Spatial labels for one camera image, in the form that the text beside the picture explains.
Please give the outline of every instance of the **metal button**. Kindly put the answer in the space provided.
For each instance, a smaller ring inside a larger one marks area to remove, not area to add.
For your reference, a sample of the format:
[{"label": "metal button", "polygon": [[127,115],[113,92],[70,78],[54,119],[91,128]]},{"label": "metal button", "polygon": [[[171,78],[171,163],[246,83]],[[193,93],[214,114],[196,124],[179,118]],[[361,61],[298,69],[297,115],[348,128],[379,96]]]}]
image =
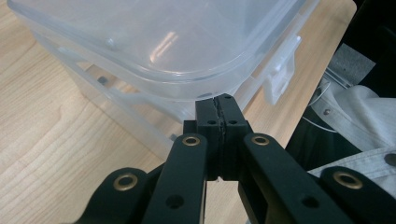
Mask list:
[{"label": "metal button", "polygon": [[384,157],[385,162],[390,166],[396,166],[396,154],[389,153]]},{"label": "metal button", "polygon": [[324,115],[329,115],[330,112],[332,112],[330,109],[325,109],[324,112],[323,112],[323,114],[324,114]]}]

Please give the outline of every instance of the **wood grain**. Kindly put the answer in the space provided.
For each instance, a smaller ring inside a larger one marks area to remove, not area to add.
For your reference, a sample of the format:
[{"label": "wood grain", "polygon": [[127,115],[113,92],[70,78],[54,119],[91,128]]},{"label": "wood grain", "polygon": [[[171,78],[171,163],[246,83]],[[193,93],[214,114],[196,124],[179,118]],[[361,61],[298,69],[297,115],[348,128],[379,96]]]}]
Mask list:
[{"label": "wood grain", "polygon": [[[296,74],[277,105],[256,94],[245,114],[285,146],[356,8],[322,0],[301,31]],[[163,161],[79,92],[0,0],[0,223],[78,219],[101,181],[121,167]],[[206,223],[245,223],[233,182],[208,184]]]}]

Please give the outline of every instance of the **brass ring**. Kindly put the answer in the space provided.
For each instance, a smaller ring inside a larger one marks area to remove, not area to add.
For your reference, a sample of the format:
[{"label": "brass ring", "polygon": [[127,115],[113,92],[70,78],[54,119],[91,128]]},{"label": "brass ring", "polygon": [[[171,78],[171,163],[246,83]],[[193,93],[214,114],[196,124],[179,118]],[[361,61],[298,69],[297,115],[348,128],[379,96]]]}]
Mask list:
[{"label": "brass ring", "polygon": [[[332,177],[337,181],[337,183],[349,189],[361,189],[363,187],[363,183],[361,183],[356,176],[346,172],[337,171],[332,175]],[[350,178],[352,182],[345,181],[343,177]]]},{"label": "brass ring", "polygon": [[[131,180],[131,182],[128,184],[125,184],[125,185],[121,184],[120,181],[124,178],[129,178]],[[114,180],[113,187],[116,190],[125,191],[128,189],[132,189],[134,186],[136,186],[136,184],[137,184],[137,176],[133,175],[131,173],[128,173],[128,174],[120,175],[119,177],[117,177],[117,179]]]},{"label": "brass ring", "polygon": [[259,146],[267,146],[268,144],[270,144],[270,140],[268,140],[268,138],[259,135],[253,136],[251,138],[251,141]]},{"label": "brass ring", "polygon": [[187,136],[183,138],[183,144],[189,147],[195,147],[201,143],[201,140],[194,136]]}]

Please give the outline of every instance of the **black mechanical arm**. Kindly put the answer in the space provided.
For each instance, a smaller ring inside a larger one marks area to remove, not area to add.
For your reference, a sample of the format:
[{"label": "black mechanical arm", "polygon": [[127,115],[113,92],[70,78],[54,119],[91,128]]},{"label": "black mechanical arm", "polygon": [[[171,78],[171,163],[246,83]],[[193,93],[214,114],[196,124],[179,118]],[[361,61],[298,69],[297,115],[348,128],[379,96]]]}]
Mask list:
[{"label": "black mechanical arm", "polygon": [[183,133],[148,174],[110,174],[76,223],[204,223],[206,181],[218,177],[239,182],[251,223],[396,223],[396,201],[370,179],[344,167],[309,175],[230,95],[196,102]]}]

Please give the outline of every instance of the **translucent lid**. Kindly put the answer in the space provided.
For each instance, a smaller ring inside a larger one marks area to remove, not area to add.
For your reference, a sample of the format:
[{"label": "translucent lid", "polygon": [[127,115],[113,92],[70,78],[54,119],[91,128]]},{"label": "translucent lid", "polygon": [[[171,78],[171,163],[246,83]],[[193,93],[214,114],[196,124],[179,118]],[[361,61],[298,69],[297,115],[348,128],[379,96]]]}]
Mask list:
[{"label": "translucent lid", "polygon": [[[133,71],[130,76],[134,78],[183,85],[227,78],[236,67],[265,54],[258,52],[259,48],[263,43],[274,44],[279,31],[286,28],[304,2],[8,0],[8,5]],[[228,86],[218,92],[234,88],[249,75],[228,81]]]}]

